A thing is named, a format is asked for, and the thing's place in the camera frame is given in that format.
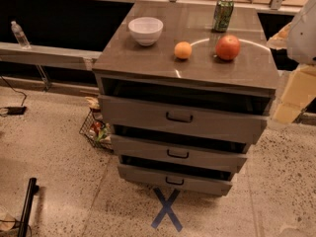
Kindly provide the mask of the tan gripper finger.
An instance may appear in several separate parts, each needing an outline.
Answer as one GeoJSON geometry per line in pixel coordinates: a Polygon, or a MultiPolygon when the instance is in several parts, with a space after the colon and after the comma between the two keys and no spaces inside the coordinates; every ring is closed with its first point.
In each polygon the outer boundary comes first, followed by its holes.
{"type": "Polygon", "coordinates": [[[289,74],[273,119],[280,123],[292,123],[315,98],[316,65],[299,64],[289,74]]]}
{"type": "Polygon", "coordinates": [[[280,29],[275,35],[269,38],[267,46],[272,49],[287,49],[287,38],[290,30],[290,23],[280,29]]]}

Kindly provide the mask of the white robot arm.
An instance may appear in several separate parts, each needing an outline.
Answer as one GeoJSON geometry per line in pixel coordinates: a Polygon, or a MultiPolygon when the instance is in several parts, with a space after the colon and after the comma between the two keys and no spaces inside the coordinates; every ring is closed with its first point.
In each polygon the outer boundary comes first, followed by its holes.
{"type": "Polygon", "coordinates": [[[298,63],[274,113],[274,120],[292,123],[316,98],[316,0],[308,0],[289,24],[269,38],[267,46],[285,49],[298,63]]]}

